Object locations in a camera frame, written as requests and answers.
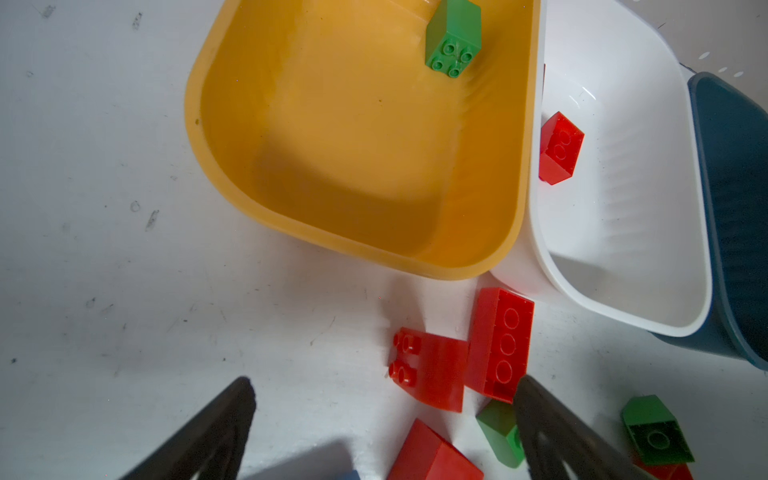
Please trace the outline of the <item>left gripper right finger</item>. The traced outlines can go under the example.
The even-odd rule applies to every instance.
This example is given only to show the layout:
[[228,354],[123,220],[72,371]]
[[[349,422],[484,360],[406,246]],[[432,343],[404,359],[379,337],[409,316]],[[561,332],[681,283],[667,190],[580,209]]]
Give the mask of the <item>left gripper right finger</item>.
[[648,479],[530,375],[513,406],[533,479]]

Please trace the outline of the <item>red lego square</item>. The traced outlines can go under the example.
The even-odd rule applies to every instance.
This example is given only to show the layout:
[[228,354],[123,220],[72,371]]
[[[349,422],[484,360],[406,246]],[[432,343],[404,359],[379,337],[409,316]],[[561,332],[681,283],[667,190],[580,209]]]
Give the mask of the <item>red lego square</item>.
[[461,413],[469,343],[400,328],[393,337],[394,360],[388,374],[421,403]]

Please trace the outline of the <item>white plastic bin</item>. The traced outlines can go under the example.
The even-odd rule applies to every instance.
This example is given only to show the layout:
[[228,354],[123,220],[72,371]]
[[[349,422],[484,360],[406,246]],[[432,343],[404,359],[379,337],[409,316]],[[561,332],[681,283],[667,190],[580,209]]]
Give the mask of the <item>white plastic bin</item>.
[[493,275],[537,302],[685,337],[713,280],[686,79],[661,35],[617,1],[550,1],[534,123],[585,135],[575,171],[530,177],[521,232]]

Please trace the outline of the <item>small green lego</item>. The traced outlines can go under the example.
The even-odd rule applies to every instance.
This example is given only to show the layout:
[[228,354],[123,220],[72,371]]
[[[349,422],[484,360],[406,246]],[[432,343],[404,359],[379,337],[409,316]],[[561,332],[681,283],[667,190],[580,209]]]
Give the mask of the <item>small green lego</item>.
[[518,419],[512,404],[491,400],[476,416],[491,449],[499,462],[518,468],[525,460]]

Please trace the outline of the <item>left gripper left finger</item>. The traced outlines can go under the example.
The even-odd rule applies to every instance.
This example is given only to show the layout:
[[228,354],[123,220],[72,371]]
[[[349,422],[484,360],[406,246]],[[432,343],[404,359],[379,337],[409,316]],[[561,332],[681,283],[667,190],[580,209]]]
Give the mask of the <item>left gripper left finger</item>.
[[126,479],[235,479],[245,452],[256,394],[241,376],[228,385]]

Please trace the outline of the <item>red lego long top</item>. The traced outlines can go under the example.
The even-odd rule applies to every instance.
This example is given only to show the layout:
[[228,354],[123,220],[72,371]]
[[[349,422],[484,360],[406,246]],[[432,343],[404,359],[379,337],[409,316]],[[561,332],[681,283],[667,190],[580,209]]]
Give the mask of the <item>red lego long top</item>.
[[503,288],[479,291],[469,331],[464,383],[512,403],[526,374],[535,303]]

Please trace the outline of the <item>dark teal plastic bin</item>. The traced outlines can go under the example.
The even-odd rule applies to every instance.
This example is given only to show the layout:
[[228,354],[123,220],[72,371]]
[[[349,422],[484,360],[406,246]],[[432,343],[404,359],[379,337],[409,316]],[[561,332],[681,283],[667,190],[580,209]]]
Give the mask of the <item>dark teal plastic bin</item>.
[[713,278],[702,326],[661,341],[767,368],[767,113],[716,75],[688,81]]

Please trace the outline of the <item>yellow plastic bin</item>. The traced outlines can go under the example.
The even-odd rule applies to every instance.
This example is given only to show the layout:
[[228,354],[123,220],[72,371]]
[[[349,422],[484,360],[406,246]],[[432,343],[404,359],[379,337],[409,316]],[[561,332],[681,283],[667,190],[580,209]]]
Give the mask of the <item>yellow plastic bin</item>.
[[227,1],[191,70],[191,149],[242,213],[440,280],[503,260],[525,217],[539,1],[483,1],[457,78],[425,63],[433,1]]

